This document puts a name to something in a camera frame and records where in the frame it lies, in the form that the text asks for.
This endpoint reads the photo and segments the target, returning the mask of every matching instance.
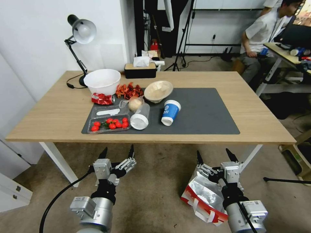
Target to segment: monitor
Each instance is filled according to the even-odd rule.
[[[311,0],[301,4],[277,42],[311,49]]]

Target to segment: red can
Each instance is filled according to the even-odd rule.
[[[111,105],[115,101],[114,96],[112,95],[104,95],[104,94],[97,94],[93,93],[92,94],[92,102],[101,104],[101,105]]]

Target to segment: white bowl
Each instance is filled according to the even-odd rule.
[[[173,84],[170,82],[157,81],[147,86],[144,91],[144,97],[152,103],[159,103],[161,100],[168,97],[173,89]]]
[[[92,94],[113,95],[116,93],[120,78],[121,74],[116,70],[101,69],[87,74],[84,83]]]

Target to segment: lamp base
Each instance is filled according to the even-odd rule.
[[[83,74],[83,75],[79,78],[79,83],[80,83],[81,86],[86,86],[86,85],[84,84],[84,78],[85,78],[85,74]]]

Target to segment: black desk lamp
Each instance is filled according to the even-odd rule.
[[[75,15],[69,15],[67,20],[68,23],[72,26],[72,36],[66,39],[65,43],[83,71],[83,76],[79,78],[79,83],[81,86],[86,86],[84,84],[84,78],[87,75],[87,68],[85,67],[83,62],[78,59],[77,55],[72,50],[71,45],[76,42],[80,44],[90,43],[96,36],[96,26],[91,21],[86,19],[79,19]]]

